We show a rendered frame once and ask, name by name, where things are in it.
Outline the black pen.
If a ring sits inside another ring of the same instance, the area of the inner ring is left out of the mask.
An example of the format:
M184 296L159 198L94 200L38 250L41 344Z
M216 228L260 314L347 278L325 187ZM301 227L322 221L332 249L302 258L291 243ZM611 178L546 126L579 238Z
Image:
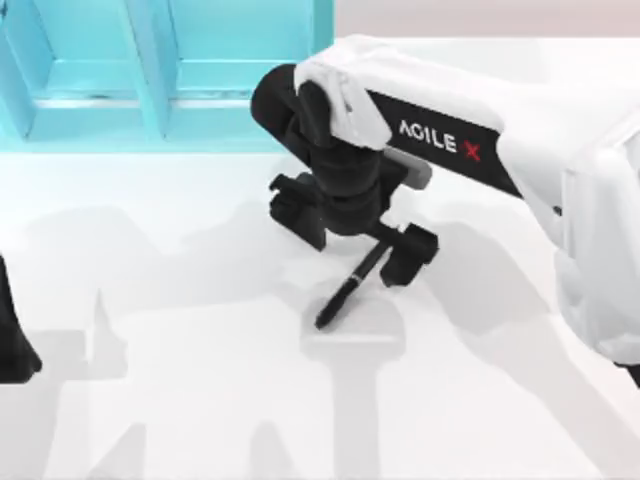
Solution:
M359 288L388 249L388 244L378 242L364 256L317 314L314 325L318 330L325 329L336 319L348 298Z

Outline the light blue rack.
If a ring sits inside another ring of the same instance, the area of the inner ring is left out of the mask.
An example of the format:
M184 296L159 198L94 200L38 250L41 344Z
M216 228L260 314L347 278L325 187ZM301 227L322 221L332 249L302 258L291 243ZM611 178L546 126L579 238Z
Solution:
M0 152L271 152L248 102L336 0L0 0Z

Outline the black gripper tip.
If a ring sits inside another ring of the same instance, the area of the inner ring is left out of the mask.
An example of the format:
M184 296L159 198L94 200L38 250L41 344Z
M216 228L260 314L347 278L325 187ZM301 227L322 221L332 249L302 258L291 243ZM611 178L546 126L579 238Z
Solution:
M0 385L24 384L43 362L16 314L4 257L0 255Z

